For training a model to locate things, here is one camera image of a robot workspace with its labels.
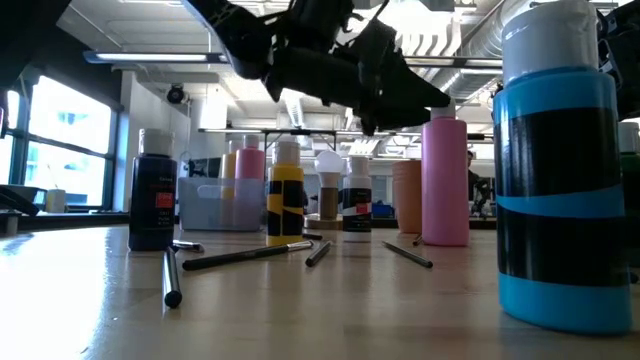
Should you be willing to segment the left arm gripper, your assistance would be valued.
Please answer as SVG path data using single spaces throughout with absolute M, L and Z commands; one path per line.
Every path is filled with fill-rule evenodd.
M 263 76 L 270 96 L 285 89 L 358 108 L 380 98 L 394 107 L 446 107 L 450 97 L 410 70 L 396 31 L 354 12 L 352 0 L 292 0 L 276 22 L 273 62 Z M 360 115 L 362 133 L 421 126 L 430 111 L 382 108 Z

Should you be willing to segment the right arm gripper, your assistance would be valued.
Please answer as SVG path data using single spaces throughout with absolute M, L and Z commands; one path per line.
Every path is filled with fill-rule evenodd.
M 614 79 L 618 118 L 640 118 L 640 0 L 598 20 L 599 70 Z

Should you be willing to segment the orange plastic cup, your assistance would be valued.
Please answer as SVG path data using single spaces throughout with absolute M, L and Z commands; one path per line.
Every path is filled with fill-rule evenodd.
M 422 227 L 421 161 L 392 164 L 393 204 L 401 233 L 419 234 Z

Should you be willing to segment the large pink paint bottle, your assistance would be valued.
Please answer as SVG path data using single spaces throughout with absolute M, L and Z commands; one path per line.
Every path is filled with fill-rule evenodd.
M 265 155 L 259 146 L 260 137 L 247 134 L 236 152 L 234 221 L 246 231 L 258 231 L 261 226 Z
M 427 245 L 469 242 L 467 125 L 455 104 L 433 108 L 421 140 L 422 239 Z

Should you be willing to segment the small white paint bottle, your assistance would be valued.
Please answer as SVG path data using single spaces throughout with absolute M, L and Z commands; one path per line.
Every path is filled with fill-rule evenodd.
M 350 156 L 343 179 L 342 218 L 344 242 L 370 242 L 372 229 L 372 180 L 369 159 Z

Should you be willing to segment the large yellow paint bottle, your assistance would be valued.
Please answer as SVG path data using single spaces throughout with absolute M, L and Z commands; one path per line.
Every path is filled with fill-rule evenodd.
M 222 156 L 220 178 L 222 179 L 221 195 L 223 199 L 232 199 L 234 197 L 236 154 L 241 146 L 242 142 L 240 140 L 230 140 L 227 152 Z

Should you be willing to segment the small navy paint bottle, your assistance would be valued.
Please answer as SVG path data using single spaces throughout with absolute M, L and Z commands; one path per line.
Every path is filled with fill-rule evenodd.
M 164 251 L 173 242 L 177 162 L 174 133 L 144 128 L 133 159 L 129 210 L 131 251 Z

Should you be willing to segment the small blue paint bottle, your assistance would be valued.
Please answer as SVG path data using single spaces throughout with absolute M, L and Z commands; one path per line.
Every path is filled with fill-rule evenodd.
M 632 327 L 612 77 L 597 15 L 555 0 L 502 31 L 493 100 L 499 301 L 514 318 L 581 334 Z

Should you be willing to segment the small yellow paint bottle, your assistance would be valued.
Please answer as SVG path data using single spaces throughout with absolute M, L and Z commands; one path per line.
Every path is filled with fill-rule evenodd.
M 272 166 L 267 175 L 268 246 L 302 240 L 304 200 L 300 145 L 292 140 L 279 141 L 274 145 Z

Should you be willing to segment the brass lamp with white bulb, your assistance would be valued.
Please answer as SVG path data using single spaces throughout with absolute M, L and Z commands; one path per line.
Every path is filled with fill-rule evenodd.
M 314 165 L 319 176 L 318 211 L 305 217 L 305 227 L 312 230 L 338 230 L 342 225 L 338 214 L 338 182 L 344 161 L 335 151 L 326 150 L 317 155 Z

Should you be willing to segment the person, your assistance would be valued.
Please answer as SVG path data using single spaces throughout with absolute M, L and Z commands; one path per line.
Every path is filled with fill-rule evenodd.
M 471 163 L 473 159 L 474 154 L 471 151 L 468 151 L 468 195 L 469 200 L 472 202 L 470 214 L 486 218 L 487 215 L 483 212 L 483 208 L 490 199 L 490 184 L 484 178 L 481 178 L 471 170 Z

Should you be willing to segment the black paintbrush orange ferrule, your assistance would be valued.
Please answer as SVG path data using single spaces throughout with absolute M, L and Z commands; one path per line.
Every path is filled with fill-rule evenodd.
M 398 255 L 400 255 L 400 256 L 402 256 L 402 257 L 404 257 L 404 258 L 406 258 L 406 259 L 408 259 L 408 260 L 410 260 L 410 261 L 412 261 L 412 262 L 414 262 L 416 264 L 419 264 L 420 266 L 422 266 L 424 268 L 431 269 L 433 267 L 433 262 L 428 260 L 428 259 L 426 259 L 426 258 L 423 258 L 423 257 L 421 257 L 419 255 L 416 255 L 416 254 L 414 254 L 414 253 L 412 253 L 412 252 L 410 252 L 408 250 L 400 248 L 400 247 L 398 247 L 398 246 L 396 246 L 396 245 L 394 245 L 392 243 L 386 242 L 386 241 L 383 241 L 382 244 L 383 244 L 383 246 L 385 248 L 389 249 L 390 251 L 392 251 L 392 252 L 394 252 L 394 253 L 396 253 L 396 254 L 398 254 Z

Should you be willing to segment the grey translucent plastic bin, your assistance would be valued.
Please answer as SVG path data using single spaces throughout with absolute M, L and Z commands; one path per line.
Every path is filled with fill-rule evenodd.
M 265 184 L 259 179 L 178 179 L 184 231 L 255 232 L 261 227 Z

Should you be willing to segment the fluorescent ceiling light strip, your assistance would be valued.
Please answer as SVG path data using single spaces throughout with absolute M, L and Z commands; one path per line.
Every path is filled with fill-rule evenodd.
M 85 60 L 93 64 L 225 64 L 227 58 L 221 53 L 137 53 L 84 51 Z

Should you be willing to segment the white cup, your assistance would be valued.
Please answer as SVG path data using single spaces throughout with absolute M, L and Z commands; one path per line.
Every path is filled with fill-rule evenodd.
M 66 191 L 62 189 L 50 189 L 46 194 L 45 211 L 47 213 L 66 212 Z

